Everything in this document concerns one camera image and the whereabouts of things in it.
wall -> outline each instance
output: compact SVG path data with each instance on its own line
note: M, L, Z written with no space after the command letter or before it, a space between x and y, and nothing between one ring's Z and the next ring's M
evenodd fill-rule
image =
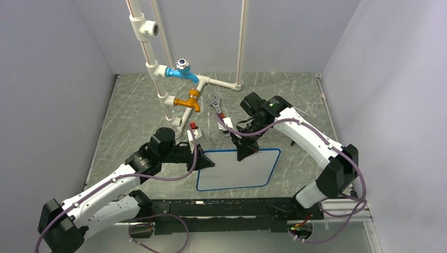
M146 72L125 0L74 0L115 73ZM193 71L236 71L241 0L158 0L173 60ZM321 73L359 0L250 1L244 71ZM140 1L154 20L150 1ZM166 64L161 39L152 40Z
M113 74L70 0L2 1L0 66L1 251L32 252L43 204L82 190Z
M445 252L447 3L363 0L323 73L384 252Z

gray marble table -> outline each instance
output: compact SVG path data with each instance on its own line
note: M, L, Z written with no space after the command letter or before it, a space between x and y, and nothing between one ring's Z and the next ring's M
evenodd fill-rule
M200 73L214 79L234 82L234 73ZM307 113L301 115L327 136L334 134L323 104L319 87L311 73L245 73L244 84L239 92L207 84L199 99L201 112L192 112L190 121L194 121L204 131L207 140L204 150L233 149L231 139L218 131L215 110L209 106L208 95L222 97L223 113L231 116L233 123L246 119L247 115L239 106L240 101L252 91L266 100L280 95L295 107ZM186 98L191 81L164 79L163 83L170 94ZM148 74L122 74L116 82L115 93L105 122L99 148L95 157L89 186L97 183L113 172L159 127L168 127L164 111L157 99L157 92ZM184 108L175 108L180 116ZM180 140L185 140L186 131ZM321 169L312 157L297 145L290 145L290 138L276 131L268 131L258 141L261 148L279 148L281 155L270 178L264 187L242 188L216 191L197 191L197 172L188 178L175 182L148 180L139 188L152 199L192 199L192 198L263 198L290 197L303 186L317 178ZM164 164L161 177L177 177L186 173L184 164Z

faucet handle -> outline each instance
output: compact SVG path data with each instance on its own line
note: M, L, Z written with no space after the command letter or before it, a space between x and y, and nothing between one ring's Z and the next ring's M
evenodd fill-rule
M186 58L180 58L176 62L176 69L183 75L188 74L191 66L189 65L189 61Z

purple cable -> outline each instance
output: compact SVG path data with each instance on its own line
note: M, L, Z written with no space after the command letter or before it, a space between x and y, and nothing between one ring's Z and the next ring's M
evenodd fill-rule
M315 133L315 134L316 134L316 135L317 135L317 136L318 136L318 137L319 137L319 138L320 138L326 145L329 145L329 144L330 144L329 141L326 140L326 138L324 138L323 135L322 135L318 130L316 130L313 126L307 124L306 122L301 122L301 121L299 121L299 120L297 120L297 119L292 119L292 118L290 118L290 119L281 119L281 120L278 120L278 121L273 122L272 124L266 126L265 128L263 128L263 129L261 129L261 130L259 130L259 131L253 132L253 133L241 133L241 132L238 132L238 131L236 131L236 130L234 130L234 129L229 128L229 127L224 123L224 121L222 120L222 118L220 117L220 115L217 114L217 113L216 113L216 119L217 119L217 121L218 121L218 122L225 128L225 129L227 129L229 132L231 132L231 133L233 133L233 134L237 134L237 135L239 135L239 136L243 136L243 137L251 137L251 136L259 135L259 134L261 134L261 133L266 132L268 129L272 128L274 125L279 124L279 123L282 123L282 122L295 122L295 123L297 123L297 124L300 124L300 125L305 126L305 127L308 128L309 130L311 130L312 132L314 132L314 133ZM334 214L329 213L328 211L324 210L323 207L320 206L321 210L322 210L325 214L327 214L327 215L329 215L329 216L332 216L332 217L338 217L338 218L347 217L347 219L346 219L346 221L344 222L344 224L340 227L340 229L339 229L335 234L333 234L331 237L329 237L329 238L327 238L327 239L325 239L325 240L322 240L322 241L305 241L306 243L309 243L309 244L323 244L323 243L328 242L328 241L334 239L335 237L337 237L337 236L343 231L343 229L346 227L346 225L348 224L349 220L352 218L352 215L354 215L354 214L359 213L360 211L362 211L362 210L366 207L366 204L367 204L367 201L366 201L366 199L365 199L365 198L366 198L366 184L365 184L365 179L363 178L363 174L362 174L362 172L360 171L360 168L358 167L358 165L357 165L357 164L356 164L350 157L348 157L348 156L347 156L345 153L343 153L342 151L338 150L336 147L332 147L331 149L334 150L335 152L337 152L337 153L338 153L339 155L341 155L343 158L345 158L345 159L346 159L346 160L353 166L353 168L354 168L355 171L357 172L358 177L360 178L360 182L361 182L361 184L362 184L362 196L361 196L360 198L354 198L354 197L351 197L351 196L348 198L348 199L351 199L351 200L358 201L358 203L356 204L356 206L354 207L354 209L352 210L352 212L350 212L350 213L348 213L348 214L345 214L345 215L334 215ZM358 207L361 203L363 203L362 207L360 207L360 208L357 210L357 207Z
M174 253L182 252L182 251L186 248L186 245L188 244L188 241L189 241L189 229L188 229L188 226L186 226L186 223L185 223L180 217L178 217L178 216L176 216L176 215L172 215L172 214L170 214L170 213L161 213L161 214L159 214L159 215L152 215L152 216L147 216L147 217L143 217L143 218L136 218L136 219L137 219L137 220L146 220L146 219L155 218L155 217L160 217L160 216L169 216L169 217L176 218L176 219L178 219L178 220L183 224L183 226L184 226L184 228L185 228L185 230L186 230L186 241L184 242L183 246L182 246L179 250L177 250L176 252L174 252ZM145 244L140 243L139 241L135 240L134 238L132 238L132 236L131 236L130 233L132 232L132 230L133 230L135 227L138 227L138 226L151 227L151 225L149 225L149 224L144 224L144 223L136 224L136 225L131 226L131 227L129 228L129 238L131 239L131 241L135 242L136 244L140 245L141 247L143 247L143 248L145 248L145 249L147 249L147 250L149 250L149 251L151 251L151 252L153 252L153 253L160 253L160 252L158 252L158 251L156 251L156 250L154 250L154 249L149 248L149 247L146 246Z
M181 179L191 175L192 172L194 171L194 169L196 168L197 152L198 151L197 151L196 137L194 136L194 133L192 131L191 125L189 125L189 131L191 131L191 134L192 134L192 142L194 143L194 152L193 152L193 161L192 161L191 169L185 175L182 175L182 176L176 177L176 178L161 178L161 177L155 177L155 176L144 175L144 174L136 174L135 173L135 174L120 175L120 176L117 176L115 179L119 180L119 179L128 178L128 177L141 177L141 178L156 179L156 180L162 180L162 181L177 181L177 180L181 180ZM109 181L107 181L107 182L103 183L102 185L98 186L96 189L91 191L89 194L85 195L83 198L81 198L77 202L77 204L81 204L81 203L85 202L88 198L90 198L91 196L93 196L94 194L96 194L101 189L103 189L104 187L108 186L111 183L114 183L113 179L110 179ZM75 208L75 204L72 204L67 209L63 210L58 216L56 216L56 218L54 218L52 221L50 221L50 223L45 227L45 229L42 231L42 233L40 234L39 238L37 239L37 243L36 243L36 245L34 247L34 253L39 253L39 246L41 245L43 238L45 237L46 233L48 233L49 229L56 223L56 221L61 219L62 216L66 215L68 212L70 212L74 208Z

